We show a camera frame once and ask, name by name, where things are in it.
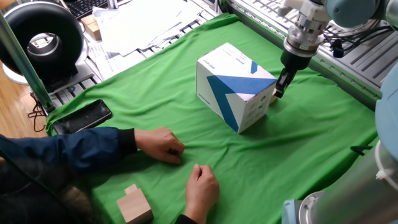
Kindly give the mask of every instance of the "person's left hand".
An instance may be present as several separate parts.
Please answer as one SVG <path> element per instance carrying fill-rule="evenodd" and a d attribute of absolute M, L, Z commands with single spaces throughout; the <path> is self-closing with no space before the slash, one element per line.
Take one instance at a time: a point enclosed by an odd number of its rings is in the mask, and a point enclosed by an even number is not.
<path fill-rule="evenodd" d="M 185 146 L 167 128 L 152 131 L 134 130 L 137 148 L 148 156 L 171 164 L 180 164 Z"/>

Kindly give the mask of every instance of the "white box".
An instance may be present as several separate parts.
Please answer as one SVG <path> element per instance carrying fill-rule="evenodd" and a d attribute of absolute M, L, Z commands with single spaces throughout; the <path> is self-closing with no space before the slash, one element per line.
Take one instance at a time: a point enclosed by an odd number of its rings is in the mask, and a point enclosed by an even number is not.
<path fill-rule="evenodd" d="M 197 96 L 238 134 L 267 113 L 275 83 L 229 43 L 197 60 Z"/>

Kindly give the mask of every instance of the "green tablecloth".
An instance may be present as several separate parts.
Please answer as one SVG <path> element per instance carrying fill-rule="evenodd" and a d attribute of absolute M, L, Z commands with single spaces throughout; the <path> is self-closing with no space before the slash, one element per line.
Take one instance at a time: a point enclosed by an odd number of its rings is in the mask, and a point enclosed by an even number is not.
<path fill-rule="evenodd" d="M 53 135 L 54 121 L 101 98 L 113 112 L 102 126 L 165 126 L 186 144 L 179 167 L 139 152 L 85 178 L 105 220 L 124 223 L 116 201 L 137 184 L 152 207 L 153 223 L 172 223 L 183 212 L 185 183 L 199 163 L 212 166 L 221 188 L 208 223 L 277 223 L 284 200 L 333 183 L 356 159 L 349 147 L 376 137 L 374 113 L 311 70 L 298 72 L 283 99 L 236 134 L 195 95 L 196 59 L 225 42 L 275 76 L 282 70 L 280 49 L 236 16 L 223 14 L 47 118 Z"/>

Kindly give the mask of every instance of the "wooden block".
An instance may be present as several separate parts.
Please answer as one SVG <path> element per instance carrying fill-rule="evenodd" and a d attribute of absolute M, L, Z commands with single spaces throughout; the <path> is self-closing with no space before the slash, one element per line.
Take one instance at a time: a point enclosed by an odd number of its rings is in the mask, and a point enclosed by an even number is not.
<path fill-rule="evenodd" d="M 94 40 L 101 40 L 101 32 L 100 32 L 100 27 L 98 27 L 98 23 L 94 22 L 90 25 L 87 26 L 86 32 L 90 37 L 92 37 Z"/>
<path fill-rule="evenodd" d="M 92 14 L 81 19 L 81 23 L 84 26 L 88 26 L 90 24 L 93 24 L 96 21 L 97 20 L 95 19 L 95 17 Z"/>
<path fill-rule="evenodd" d="M 126 194 L 131 194 L 133 191 L 137 190 L 137 186 L 135 184 L 131 185 L 130 187 L 124 189 Z"/>
<path fill-rule="evenodd" d="M 154 218 L 141 189 L 137 189 L 117 201 L 127 224 L 142 224 Z"/>
<path fill-rule="evenodd" d="M 271 100 L 269 101 L 269 105 L 271 105 L 271 103 L 275 102 L 275 100 L 278 99 L 278 97 L 275 96 L 275 93 L 276 93 L 276 89 L 272 93 L 272 97 L 271 97 Z"/>

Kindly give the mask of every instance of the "smartphone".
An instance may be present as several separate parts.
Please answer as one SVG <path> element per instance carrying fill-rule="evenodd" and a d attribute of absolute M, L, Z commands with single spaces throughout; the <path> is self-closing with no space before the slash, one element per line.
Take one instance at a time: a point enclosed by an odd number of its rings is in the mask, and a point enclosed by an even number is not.
<path fill-rule="evenodd" d="M 83 129 L 94 128 L 111 117 L 112 111 L 104 101 L 96 100 L 56 121 L 53 129 L 57 134 L 73 134 Z"/>

